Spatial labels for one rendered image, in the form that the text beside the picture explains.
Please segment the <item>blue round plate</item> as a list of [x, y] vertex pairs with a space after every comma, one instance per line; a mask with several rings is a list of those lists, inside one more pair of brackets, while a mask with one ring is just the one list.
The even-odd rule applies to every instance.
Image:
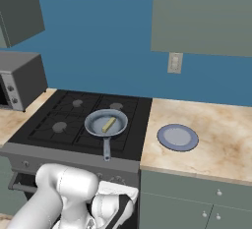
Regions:
[[189, 127], [180, 124], [168, 124], [157, 131], [157, 140], [173, 151], [186, 152], [199, 143], [198, 135]]

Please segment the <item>grey-green wall cupboard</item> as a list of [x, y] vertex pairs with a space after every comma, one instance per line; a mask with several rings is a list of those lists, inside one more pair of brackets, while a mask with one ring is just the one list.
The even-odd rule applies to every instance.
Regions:
[[252, 57], [252, 0], [153, 0], [151, 49]]
[[39, 0], [0, 0], [0, 48], [45, 30]]

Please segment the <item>beige wall socket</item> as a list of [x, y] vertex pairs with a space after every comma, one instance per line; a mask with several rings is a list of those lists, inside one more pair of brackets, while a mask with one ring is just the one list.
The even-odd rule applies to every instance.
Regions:
[[167, 71], [172, 74], [180, 74], [182, 68], [183, 54], [170, 52], [168, 56]]

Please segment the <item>black gas hob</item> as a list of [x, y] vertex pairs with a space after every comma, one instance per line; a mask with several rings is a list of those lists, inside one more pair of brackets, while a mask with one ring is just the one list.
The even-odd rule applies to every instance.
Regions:
[[102, 155], [101, 138], [85, 129], [87, 116], [117, 105], [128, 126], [110, 141], [111, 155], [140, 160], [152, 101], [149, 98], [58, 89], [11, 138], [12, 143]]

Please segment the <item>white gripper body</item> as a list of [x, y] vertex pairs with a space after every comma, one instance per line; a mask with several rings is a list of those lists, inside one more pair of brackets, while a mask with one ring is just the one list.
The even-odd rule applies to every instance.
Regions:
[[97, 193], [100, 195], [127, 195], [133, 203], [136, 203], [139, 190], [130, 186], [100, 181]]

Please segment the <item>grey microwave oven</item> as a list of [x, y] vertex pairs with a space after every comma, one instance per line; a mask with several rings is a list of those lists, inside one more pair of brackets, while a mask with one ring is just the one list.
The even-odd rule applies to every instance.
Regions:
[[0, 51], [0, 109], [25, 112], [47, 88], [39, 53]]

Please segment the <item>grey-green cupboard door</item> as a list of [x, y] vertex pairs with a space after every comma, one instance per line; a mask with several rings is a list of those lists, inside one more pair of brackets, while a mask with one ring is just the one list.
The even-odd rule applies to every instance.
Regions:
[[140, 229], [205, 229], [212, 205], [141, 193]]
[[252, 211], [215, 205], [207, 229], [252, 229]]

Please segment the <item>grey frying pan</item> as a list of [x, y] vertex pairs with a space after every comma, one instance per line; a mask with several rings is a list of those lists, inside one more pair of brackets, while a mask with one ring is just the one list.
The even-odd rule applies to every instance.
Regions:
[[[102, 132], [102, 127], [111, 118], [115, 117], [116, 121], [106, 132]], [[91, 113], [85, 120], [85, 128], [89, 134], [94, 137], [103, 139], [103, 159], [109, 161], [111, 158], [110, 140], [123, 133], [128, 125], [127, 116], [116, 109], [100, 109]]]

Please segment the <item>yellow butter stick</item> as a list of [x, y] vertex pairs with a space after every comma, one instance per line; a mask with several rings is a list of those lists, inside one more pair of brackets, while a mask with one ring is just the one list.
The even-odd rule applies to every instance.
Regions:
[[106, 133], [110, 128], [111, 126], [115, 123], [116, 121], [116, 118], [115, 117], [111, 117], [107, 122], [106, 124], [102, 127], [102, 132], [103, 133]]

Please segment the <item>grey-green drawer front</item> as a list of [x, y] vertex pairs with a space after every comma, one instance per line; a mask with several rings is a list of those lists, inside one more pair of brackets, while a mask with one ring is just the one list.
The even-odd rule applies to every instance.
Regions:
[[252, 210], [252, 187], [143, 170], [141, 191], [183, 200]]

